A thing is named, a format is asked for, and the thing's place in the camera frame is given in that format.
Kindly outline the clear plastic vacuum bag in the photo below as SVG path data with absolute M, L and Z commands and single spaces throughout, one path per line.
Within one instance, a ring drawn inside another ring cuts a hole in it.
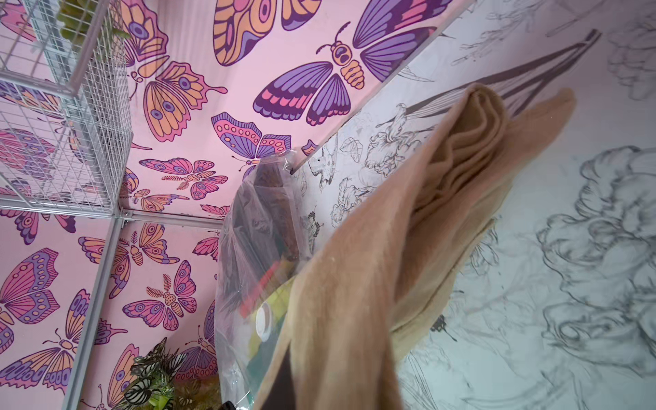
M 244 179 L 220 231 L 215 348 L 226 408 L 251 409 L 273 360 L 291 287 L 310 259 L 292 176 L 295 152 Z

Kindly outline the beige trousers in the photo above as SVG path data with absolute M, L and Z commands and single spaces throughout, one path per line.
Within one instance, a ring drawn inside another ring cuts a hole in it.
M 257 409 L 400 409 L 396 365 L 446 307 L 515 176 L 562 132 L 565 88 L 511 118 L 468 87 L 297 275 Z

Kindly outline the green trousers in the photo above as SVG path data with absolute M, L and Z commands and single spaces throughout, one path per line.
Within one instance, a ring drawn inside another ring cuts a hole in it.
M 249 361 L 248 370 L 252 380 L 262 380 L 271 363 L 273 352 L 275 350 L 275 342 L 269 339 L 260 344 L 256 354 Z

